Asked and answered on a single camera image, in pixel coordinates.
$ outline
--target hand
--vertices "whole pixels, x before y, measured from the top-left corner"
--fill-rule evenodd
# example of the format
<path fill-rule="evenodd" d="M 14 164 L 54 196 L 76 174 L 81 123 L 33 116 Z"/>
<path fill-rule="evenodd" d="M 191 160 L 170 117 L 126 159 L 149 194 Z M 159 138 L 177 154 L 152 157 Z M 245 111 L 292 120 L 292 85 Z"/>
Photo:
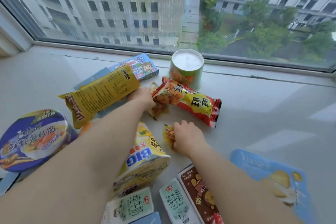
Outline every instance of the hand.
<path fill-rule="evenodd" d="M 181 125 L 177 122 L 173 125 L 175 133 L 174 149 L 187 158 L 191 158 L 197 149 L 207 145 L 202 131 L 194 123 L 189 124 L 183 120 Z"/>
<path fill-rule="evenodd" d="M 140 87 L 126 97 L 127 101 L 138 100 L 144 106 L 146 111 L 150 111 L 155 103 L 152 99 L 152 93 L 147 87 Z"/>

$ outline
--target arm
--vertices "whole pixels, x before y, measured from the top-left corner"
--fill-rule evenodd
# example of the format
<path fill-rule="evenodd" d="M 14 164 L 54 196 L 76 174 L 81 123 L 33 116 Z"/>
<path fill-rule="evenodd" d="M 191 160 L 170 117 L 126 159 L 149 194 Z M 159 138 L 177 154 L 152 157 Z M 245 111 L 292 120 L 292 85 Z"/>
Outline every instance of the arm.
<path fill-rule="evenodd" d="M 188 157 L 201 175 L 225 224 L 301 224 L 295 214 L 259 182 L 224 159 L 192 122 L 174 124 L 174 148 Z"/>
<path fill-rule="evenodd" d="M 0 200 L 1 223 L 100 223 L 138 122 L 154 106 L 148 88 L 94 124 Z"/>

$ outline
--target cartoon boy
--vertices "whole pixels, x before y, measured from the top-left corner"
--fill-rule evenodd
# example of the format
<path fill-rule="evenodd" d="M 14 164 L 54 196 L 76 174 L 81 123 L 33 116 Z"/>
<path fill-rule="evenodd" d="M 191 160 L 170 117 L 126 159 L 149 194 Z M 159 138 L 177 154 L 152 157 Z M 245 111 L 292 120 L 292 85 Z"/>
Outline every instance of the cartoon boy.
<path fill-rule="evenodd" d="M 142 72 L 145 75 L 150 74 L 151 71 L 153 70 L 153 68 L 154 67 L 151 64 L 151 62 L 144 62 L 144 63 L 142 63 Z"/>

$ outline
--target red logo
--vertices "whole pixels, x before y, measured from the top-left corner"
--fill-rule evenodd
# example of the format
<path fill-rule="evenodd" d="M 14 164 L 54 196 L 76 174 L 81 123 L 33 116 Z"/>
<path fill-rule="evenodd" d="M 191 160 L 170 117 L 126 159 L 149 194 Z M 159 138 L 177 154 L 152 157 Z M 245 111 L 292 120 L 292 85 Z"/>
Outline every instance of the red logo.
<path fill-rule="evenodd" d="M 146 205 L 149 204 L 149 198 L 148 198 L 148 196 L 145 196 L 143 200 L 144 200 L 144 202 L 145 202 Z"/>
<path fill-rule="evenodd" d="M 167 192 L 170 192 L 172 189 L 173 189 L 173 186 L 169 185 L 169 186 L 166 188 L 166 191 L 167 191 Z"/>

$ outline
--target green cylindrical can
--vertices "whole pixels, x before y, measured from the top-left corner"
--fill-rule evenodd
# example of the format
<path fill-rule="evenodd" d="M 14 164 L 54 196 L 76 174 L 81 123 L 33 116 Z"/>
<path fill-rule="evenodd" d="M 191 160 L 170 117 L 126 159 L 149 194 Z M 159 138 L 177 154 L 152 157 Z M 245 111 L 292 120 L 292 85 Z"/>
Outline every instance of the green cylindrical can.
<path fill-rule="evenodd" d="M 174 52 L 169 69 L 169 77 L 193 90 L 201 86 L 204 59 L 192 49 L 180 49 Z"/>

